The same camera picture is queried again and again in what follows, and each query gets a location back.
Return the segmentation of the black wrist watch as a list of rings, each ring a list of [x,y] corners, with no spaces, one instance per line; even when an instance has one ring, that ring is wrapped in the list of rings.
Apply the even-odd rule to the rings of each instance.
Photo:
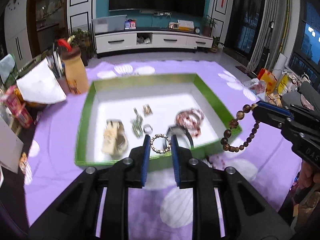
[[[190,148],[194,147],[191,134],[189,133],[188,129],[185,128],[184,126],[180,126],[180,125],[169,126],[167,130],[167,137],[171,138],[173,135],[175,135],[178,138],[183,138],[185,141],[187,141],[189,143]]]

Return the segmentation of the beige wrist watch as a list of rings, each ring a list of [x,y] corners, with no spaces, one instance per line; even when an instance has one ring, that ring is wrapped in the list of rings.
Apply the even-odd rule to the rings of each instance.
[[[119,157],[127,151],[128,145],[123,123],[120,120],[107,120],[102,152],[110,155],[111,158]]]

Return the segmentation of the small gold earring charm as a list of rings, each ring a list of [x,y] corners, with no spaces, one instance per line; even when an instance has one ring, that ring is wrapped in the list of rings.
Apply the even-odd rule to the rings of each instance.
[[[144,116],[149,116],[153,114],[152,109],[149,105],[143,106],[143,113],[144,113]]]

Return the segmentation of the green white shallow box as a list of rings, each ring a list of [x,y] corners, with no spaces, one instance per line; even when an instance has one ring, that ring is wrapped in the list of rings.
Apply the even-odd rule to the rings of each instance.
[[[128,76],[92,82],[78,126],[74,162],[78,166],[113,165],[143,143],[135,136],[132,121],[149,105],[150,116],[143,124],[152,135],[165,134],[175,124],[176,115],[191,108],[204,113],[201,134],[193,139],[191,150],[197,158],[221,152],[220,140],[232,114],[197,74]],[[121,121],[127,149],[119,156],[103,152],[104,131],[108,121]]]

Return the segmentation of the purple floral tablecloth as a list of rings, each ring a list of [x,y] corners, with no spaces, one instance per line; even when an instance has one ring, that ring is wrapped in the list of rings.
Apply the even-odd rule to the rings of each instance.
[[[254,96],[229,71],[208,61],[135,62],[138,74],[195,73],[235,114]],[[81,173],[74,163],[77,129],[84,95],[69,95],[41,115],[29,150],[25,181],[29,223],[34,223],[53,200]],[[276,128],[260,125],[249,146],[239,152],[219,150],[208,157],[212,167],[232,166],[276,210],[282,206],[301,168],[301,159]],[[130,239],[191,239],[192,191],[180,190],[172,167],[156,168],[146,186],[129,191]]]

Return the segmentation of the orange yellow gift bag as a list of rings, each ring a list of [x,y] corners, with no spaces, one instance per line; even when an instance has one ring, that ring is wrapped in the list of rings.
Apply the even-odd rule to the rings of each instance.
[[[266,92],[272,93],[274,91],[277,79],[270,71],[265,68],[261,68],[258,73],[258,79],[263,80],[266,83]]]

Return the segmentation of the white plastic snack bag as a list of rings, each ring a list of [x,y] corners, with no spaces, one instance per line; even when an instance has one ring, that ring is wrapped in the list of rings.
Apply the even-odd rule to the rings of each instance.
[[[259,80],[258,78],[253,78],[244,83],[244,86],[250,90],[256,97],[260,100],[265,101],[266,96],[266,82],[264,80]]]

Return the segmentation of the tan bottle brown lid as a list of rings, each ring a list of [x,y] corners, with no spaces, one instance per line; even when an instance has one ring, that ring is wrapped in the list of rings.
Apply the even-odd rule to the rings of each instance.
[[[80,48],[72,47],[63,38],[58,39],[57,44],[63,48],[61,60],[65,64],[66,81],[71,93],[84,94],[88,91],[89,84]]]

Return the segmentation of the white tv cabinet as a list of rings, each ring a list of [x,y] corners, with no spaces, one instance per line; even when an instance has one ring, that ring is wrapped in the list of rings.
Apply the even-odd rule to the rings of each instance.
[[[137,49],[210,49],[211,37],[175,30],[124,30],[94,36],[97,54]]]

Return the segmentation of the white paper sheet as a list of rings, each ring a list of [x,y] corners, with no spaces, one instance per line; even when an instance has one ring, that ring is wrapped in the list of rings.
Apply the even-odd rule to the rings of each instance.
[[[66,94],[49,68],[47,59],[42,60],[25,76],[16,81],[24,101],[51,105],[63,102]]]

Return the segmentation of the potted plant in black planter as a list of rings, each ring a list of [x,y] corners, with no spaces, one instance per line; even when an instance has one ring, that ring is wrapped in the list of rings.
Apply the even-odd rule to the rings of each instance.
[[[89,59],[94,54],[91,32],[78,28],[72,31],[69,38],[72,47],[80,48],[82,62],[84,66],[88,66]]]

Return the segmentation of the yellow white box on cabinet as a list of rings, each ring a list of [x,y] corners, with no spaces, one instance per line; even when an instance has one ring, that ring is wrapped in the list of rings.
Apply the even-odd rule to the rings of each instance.
[[[194,31],[194,22],[186,20],[177,20],[178,29],[182,31]]]

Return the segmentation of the clear plastic storage bin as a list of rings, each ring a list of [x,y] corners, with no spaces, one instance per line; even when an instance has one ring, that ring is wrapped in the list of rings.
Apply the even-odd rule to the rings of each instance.
[[[116,15],[100,17],[92,20],[95,34],[110,33],[113,31],[122,31],[125,29],[127,15]]]

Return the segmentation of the potted plant by cabinet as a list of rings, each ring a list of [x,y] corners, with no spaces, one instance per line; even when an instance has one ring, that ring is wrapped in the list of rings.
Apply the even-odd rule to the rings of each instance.
[[[202,35],[211,37],[213,29],[216,27],[217,22],[209,15],[206,15],[202,19]]]

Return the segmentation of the pink snack box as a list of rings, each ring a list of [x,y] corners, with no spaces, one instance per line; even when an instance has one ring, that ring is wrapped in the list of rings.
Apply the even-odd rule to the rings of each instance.
[[[25,129],[31,126],[33,122],[31,115],[25,107],[25,103],[21,103],[18,96],[15,93],[17,86],[10,86],[7,91],[1,96],[1,102],[3,102],[12,115],[18,120],[21,126]]]

